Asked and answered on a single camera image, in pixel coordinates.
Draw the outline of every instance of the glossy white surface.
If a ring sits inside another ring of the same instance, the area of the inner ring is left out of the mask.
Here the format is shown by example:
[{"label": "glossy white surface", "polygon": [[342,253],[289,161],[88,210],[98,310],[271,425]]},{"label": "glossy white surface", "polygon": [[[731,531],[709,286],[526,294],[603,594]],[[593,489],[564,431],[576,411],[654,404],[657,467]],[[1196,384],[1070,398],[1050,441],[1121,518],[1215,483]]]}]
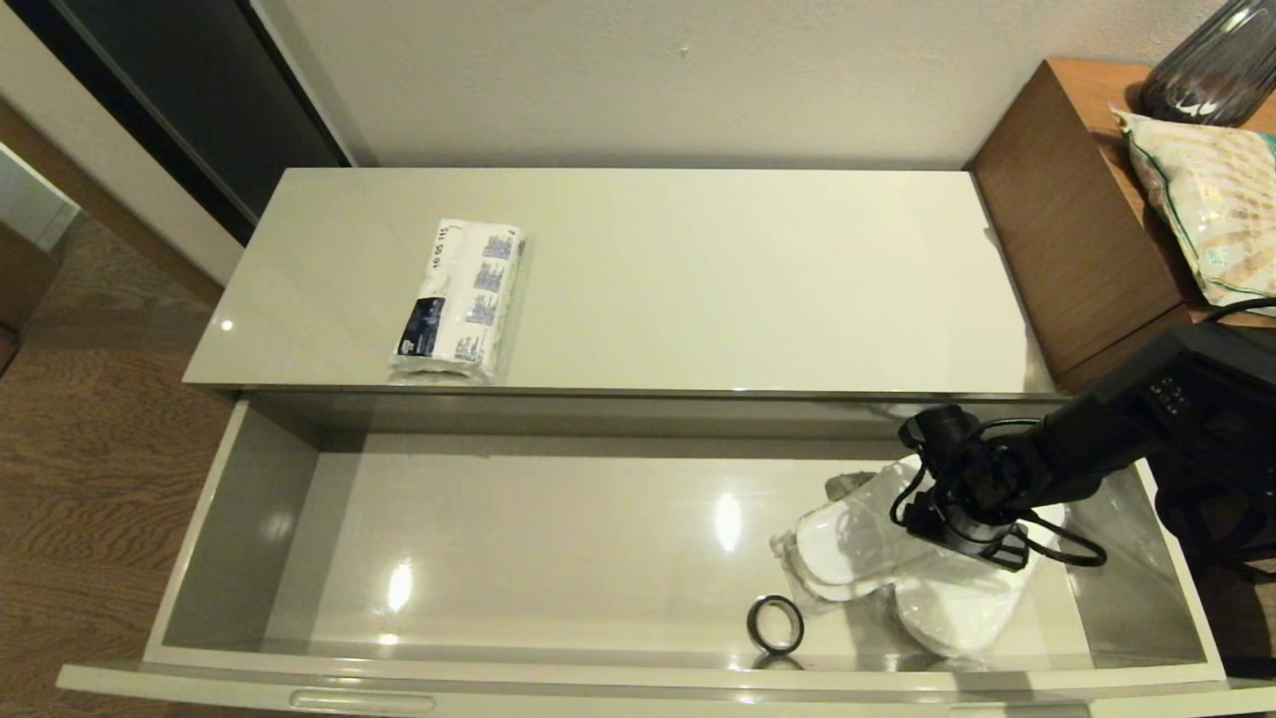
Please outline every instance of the glossy white surface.
[{"label": "glossy white surface", "polygon": [[[486,441],[500,453],[500,440]],[[758,654],[744,630],[749,606],[791,594],[768,538],[824,501],[827,478],[880,468],[464,453],[456,440],[394,435],[369,436],[361,454],[324,453],[268,639],[503,648],[509,657],[577,649],[618,664],[680,653],[748,667]],[[339,525],[334,502],[345,509]],[[330,557],[305,550],[330,545],[332,532]],[[310,574],[325,559],[314,610]],[[877,603],[826,606],[806,620],[800,658],[810,670],[924,653]],[[1050,565],[985,658],[1086,654],[1067,574]]]},{"label": "glossy white surface", "polygon": [[1050,389],[967,173],[744,170],[290,170],[186,381],[394,384],[444,216],[528,231],[500,386]]}]

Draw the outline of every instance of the glass vase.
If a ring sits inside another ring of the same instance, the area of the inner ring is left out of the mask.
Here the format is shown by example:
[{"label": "glass vase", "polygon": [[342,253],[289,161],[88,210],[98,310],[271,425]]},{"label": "glass vase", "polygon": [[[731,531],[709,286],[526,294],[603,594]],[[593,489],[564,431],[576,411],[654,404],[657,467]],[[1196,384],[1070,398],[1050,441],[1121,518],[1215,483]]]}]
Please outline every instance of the glass vase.
[{"label": "glass vase", "polygon": [[1143,83],[1159,120],[1238,126],[1276,88],[1276,0],[1229,0]]}]

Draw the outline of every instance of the wooden side table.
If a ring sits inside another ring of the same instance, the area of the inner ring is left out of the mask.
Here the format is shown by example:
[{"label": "wooden side table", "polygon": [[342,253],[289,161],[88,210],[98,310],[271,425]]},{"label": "wooden side table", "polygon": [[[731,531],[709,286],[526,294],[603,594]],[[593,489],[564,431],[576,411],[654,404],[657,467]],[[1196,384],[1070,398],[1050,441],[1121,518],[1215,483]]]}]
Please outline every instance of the wooden side table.
[{"label": "wooden side table", "polygon": [[[972,171],[1057,386],[1077,392],[1164,328],[1211,309],[1170,228],[1143,198],[1111,110],[1148,68],[1050,59]],[[1247,129],[1276,129],[1267,102]],[[1244,312],[1229,323],[1276,328]]]}]

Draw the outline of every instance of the clear plastic wrapping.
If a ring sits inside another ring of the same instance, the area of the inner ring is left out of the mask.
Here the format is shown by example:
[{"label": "clear plastic wrapping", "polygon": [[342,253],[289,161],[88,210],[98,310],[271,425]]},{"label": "clear plastic wrapping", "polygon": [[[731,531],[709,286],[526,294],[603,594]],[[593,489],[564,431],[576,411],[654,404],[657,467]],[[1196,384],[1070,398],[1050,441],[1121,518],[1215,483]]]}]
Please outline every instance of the clear plastic wrapping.
[{"label": "clear plastic wrapping", "polygon": [[[977,656],[1005,629],[1040,561],[1011,573],[983,561],[912,538],[891,522],[891,505],[917,473],[909,457],[887,465],[874,478],[801,517],[794,531],[771,541],[800,589],[799,604],[868,601],[892,616],[902,631],[942,657]],[[921,490],[929,487],[925,478]],[[1063,506],[1039,515],[1063,525]],[[1053,547],[1057,537],[1035,524],[1028,536]]]}]

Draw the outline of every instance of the white object in plastic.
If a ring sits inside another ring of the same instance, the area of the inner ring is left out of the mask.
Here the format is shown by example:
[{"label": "white object in plastic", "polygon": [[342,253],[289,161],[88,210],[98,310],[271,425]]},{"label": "white object in plastic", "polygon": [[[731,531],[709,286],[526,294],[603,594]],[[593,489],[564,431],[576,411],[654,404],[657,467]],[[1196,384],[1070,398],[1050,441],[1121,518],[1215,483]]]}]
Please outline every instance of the white object in plastic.
[{"label": "white object in plastic", "polygon": [[891,583],[902,566],[937,551],[891,523],[891,505],[920,468],[916,457],[901,459],[842,500],[798,520],[798,561],[791,564],[808,590],[826,601],[854,601]]},{"label": "white object in plastic", "polygon": [[512,224],[441,219],[390,366],[491,384],[524,241]]},{"label": "white object in plastic", "polygon": [[[1060,504],[1042,506],[1037,515],[1058,527]],[[1058,537],[1036,524],[1021,524],[1034,542],[1053,548]],[[951,551],[905,568],[894,582],[896,613],[903,627],[928,650],[956,658],[991,648],[1009,624],[1023,589],[1041,557],[1028,553],[1021,571],[1005,571]]]}]

